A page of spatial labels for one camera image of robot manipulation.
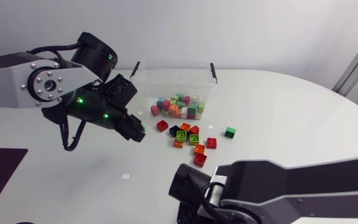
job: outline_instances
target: clear plastic bin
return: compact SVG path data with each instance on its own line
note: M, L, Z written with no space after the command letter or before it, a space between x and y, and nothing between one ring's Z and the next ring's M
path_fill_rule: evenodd
M145 58L137 62L131 82L147 118L201 119L218 80L213 63L207 60Z

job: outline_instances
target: white wall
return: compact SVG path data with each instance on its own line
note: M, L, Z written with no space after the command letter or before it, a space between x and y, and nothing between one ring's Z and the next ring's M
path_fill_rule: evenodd
M332 88L358 51L358 0L0 0L0 55L72 44L82 31L117 52L117 68L206 58Z

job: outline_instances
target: green lego brick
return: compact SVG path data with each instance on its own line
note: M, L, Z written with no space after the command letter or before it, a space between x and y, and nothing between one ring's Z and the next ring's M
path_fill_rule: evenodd
M182 109L182 108L186 107L186 103L178 102L178 106L179 106L180 109Z
M195 146L196 144L200 143L200 136L198 134L191 134L190 135L190 144Z
M236 130L234 128L226 128L226 132L224 133L224 135L228 138L234 138L234 134L236 133Z
M187 131L177 131L177 142L187 142Z
M205 109L205 103L199 102L197 113L203 113L204 109Z
M169 116L169 112L165 110L161 110L161 114L164 116Z
M187 106L187 113L188 114L196 114L197 113L197 105L195 103L190 103Z
M179 101L179 96L171 96L171 101L172 100L176 100L178 102Z
M177 93L177 96L179 97L179 101L183 102L183 94Z

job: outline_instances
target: white table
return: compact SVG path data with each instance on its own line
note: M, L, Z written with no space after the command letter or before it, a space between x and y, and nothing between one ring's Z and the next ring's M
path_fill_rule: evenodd
M115 73L129 78L131 71ZM358 157L358 106L351 101L279 73L218 70L217 76L203 119L188 121L200 127L204 141L218 139L218 148L208 149L206 164L197 169L211 175L216 166L241 159L295 167ZM73 152L63 150L58 126L39 109L0 108L0 147L29 149L0 195L0 223L176 223L179 202L168 190L181 163L196 167L193 148L174 148L168 130L155 127L161 118L138 115L134 102L130 112L147 128L141 143L88 124ZM226 115L219 117L222 111ZM183 122L166 121L170 127ZM72 135L79 122L69 122ZM227 126L237 129L234 139L223 136Z

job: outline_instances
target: toy block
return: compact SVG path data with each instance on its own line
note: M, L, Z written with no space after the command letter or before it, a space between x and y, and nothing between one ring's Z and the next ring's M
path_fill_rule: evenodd
M171 113L171 114L174 114L174 113L176 113L177 109L178 109L178 105L175 105L175 104L170 105L168 112Z
M194 164L203 167L205 160L206 160L207 156L201 153L197 153L196 157L194 158Z
M178 102L178 106L180 109L182 109L186 106L186 104L184 102Z
M164 131L164 130L166 130L168 128L168 123L165 122L164 120L162 120L162 121L157 123L157 128L160 131Z
M196 119L196 115L195 114L187 114L187 119Z
M165 97L159 97L158 100L157 100L157 102L163 103L165 100L166 100Z
M183 102L183 94L177 93L177 97L179 97L180 102Z
M200 143L200 136L198 134L190 135L190 145L195 146Z
M199 102L199 103L198 103L197 113L202 113L202 112L204 112L204 109L205 109L205 103Z
M158 107L156 107L156 106L151 106L150 107L150 109L151 109L151 112L152 112L152 115L153 116L158 116L158 115L160 115L160 110L159 110L159 108Z
M179 101L179 96L171 96L171 101L175 100L176 102Z
M193 95L193 97L192 97L192 102L193 102L193 103L198 103L198 102L200 102L200 96L199 96L199 95Z
M177 141L178 142L187 142L187 131L177 131Z
M165 100L165 101L162 103L162 110L168 111L170 105L171 105L170 101L169 101L169 100Z
M196 114L197 105L195 103L190 103L187 106L187 113L188 114Z
M180 129L185 130L185 131L189 131L190 128L191 128L191 125L190 125L190 124L186 124L186 123L183 123L183 124L180 126Z
M165 110L161 110L161 114L164 116L169 116L169 112Z
M200 133L200 128L197 125L195 125L192 128L190 128L189 131L190 131L190 134L199 134Z
M197 153L204 154L205 152L205 146L201 144L196 144L194 148L194 155L197 155Z
M234 134L236 133L236 130L234 128L226 128L226 132L224 133L224 135L228 138L234 138Z
M159 110L162 110L162 102L161 102L161 101L158 101L158 102L157 102L157 108L158 108Z
M186 106L189 105L189 103L190 103L190 96L185 96L185 97L183 98L183 102L186 103Z
M173 140L173 146L183 149L183 145L185 145L184 142L178 142L177 139Z
M178 131L183 131L183 130L180 129L177 125L169 129L169 133L172 135L172 137L176 137Z
M207 138L206 139L206 147L208 149L216 149L217 146L216 138Z

